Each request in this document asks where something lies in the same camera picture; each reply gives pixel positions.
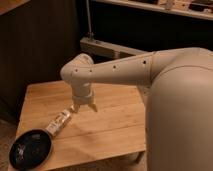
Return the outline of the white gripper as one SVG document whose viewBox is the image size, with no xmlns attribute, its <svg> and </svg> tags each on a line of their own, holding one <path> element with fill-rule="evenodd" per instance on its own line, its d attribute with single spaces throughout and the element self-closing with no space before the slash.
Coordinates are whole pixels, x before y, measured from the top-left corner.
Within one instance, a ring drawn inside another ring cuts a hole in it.
<svg viewBox="0 0 213 171">
<path fill-rule="evenodd" d="M 71 109 L 74 113 L 78 113 L 80 105 L 89 104 L 89 107 L 97 112 L 96 104 L 92 103 L 94 100 L 94 93 L 90 87 L 76 87 L 72 89 L 73 105 Z"/>
</svg>

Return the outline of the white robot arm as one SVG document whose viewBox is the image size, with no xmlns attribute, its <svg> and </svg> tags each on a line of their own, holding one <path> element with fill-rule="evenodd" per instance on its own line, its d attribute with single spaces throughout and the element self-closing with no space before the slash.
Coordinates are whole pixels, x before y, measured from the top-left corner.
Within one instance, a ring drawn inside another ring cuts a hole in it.
<svg viewBox="0 0 213 171">
<path fill-rule="evenodd" d="M 213 171 L 212 51 L 161 50 L 99 64 L 80 54 L 60 75 L 75 109 L 94 104 L 93 83 L 147 87 L 147 171 Z"/>
</svg>

